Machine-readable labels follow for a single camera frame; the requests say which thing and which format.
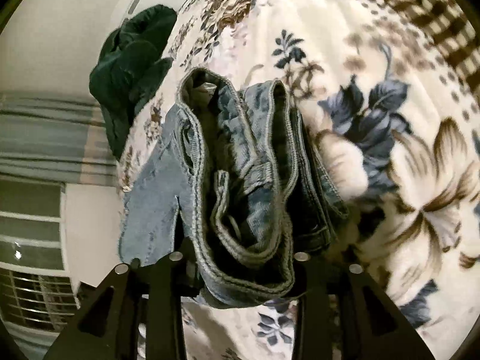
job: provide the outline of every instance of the jeans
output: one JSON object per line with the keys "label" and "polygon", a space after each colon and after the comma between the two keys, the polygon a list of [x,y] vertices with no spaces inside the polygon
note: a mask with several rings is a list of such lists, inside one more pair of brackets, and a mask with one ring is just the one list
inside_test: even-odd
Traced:
{"label": "jeans", "polygon": [[202,68],[179,85],[124,204],[122,260],[155,263],[190,237],[203,299],[214,307],[284,296],[294,283],[293,251],[326,247],[329,215],[343,209],[283,84],[237,92]]}

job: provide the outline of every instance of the bedspread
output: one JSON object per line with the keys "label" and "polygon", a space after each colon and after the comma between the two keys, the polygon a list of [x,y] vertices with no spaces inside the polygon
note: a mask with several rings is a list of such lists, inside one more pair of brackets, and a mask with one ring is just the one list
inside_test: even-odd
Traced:
{"label": "bedspread", "polygon": [[[351,206],[328,258],[363,264],[449,359],[480,312],[478,44],[454,0],[187,0],[163,55],[172,68],[130,130],[121,190],[191,67],[237,90],[281,79]],[[288,359],[295,309],[186,302],[189,357]]]}

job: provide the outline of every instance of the dark green cloth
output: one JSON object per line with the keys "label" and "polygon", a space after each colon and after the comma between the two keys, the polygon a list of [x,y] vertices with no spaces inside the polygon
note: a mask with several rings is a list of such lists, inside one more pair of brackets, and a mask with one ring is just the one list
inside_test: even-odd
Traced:
{"label": "dark green cloth", "polygon": [[172,65],[160,58],[177,20],[155,5],[124,21],[105,40],[90,73],[90,93],[100,103],[109,146],[120,159],[135,116],[155,95]]}

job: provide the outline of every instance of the metal bolt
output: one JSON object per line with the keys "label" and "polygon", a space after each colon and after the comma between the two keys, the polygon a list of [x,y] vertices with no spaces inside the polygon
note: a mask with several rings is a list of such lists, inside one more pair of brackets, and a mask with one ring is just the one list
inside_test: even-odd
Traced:
{"label": "metal bolt", "polygon": [[128,272],[128,265],[127,264],[118,264],[115,267],[115,273],[117,275],[123,275],[126,272]]}
{"label": "metal bolt", "polygon": [[297,261],[300,261],[301,263],[305,261],[309,261],[310,255],[308,253],[305,253],[303,251],[298,251],[293,255],[293,258],[296,259]]}
{"label": "metal bolt", "polygon": [[358,275],[363,272],[363,268],[358,264],[351,264],[351,266],[349,266],[349,271],[353,274]]}
{"label": "metal bolt", "polygon": [[173,251],[170,253],[169,259],[171,261],[180,261],[183,258],[183,254],[179,251]]}

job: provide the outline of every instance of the curtain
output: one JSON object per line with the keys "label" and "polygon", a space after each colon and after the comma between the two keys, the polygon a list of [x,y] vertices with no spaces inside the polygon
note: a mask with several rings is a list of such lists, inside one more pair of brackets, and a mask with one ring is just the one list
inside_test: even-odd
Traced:
{"label": "curtain", "polygon": [[95,99],[2,94],[0,173],[116,186],[116,161]]}

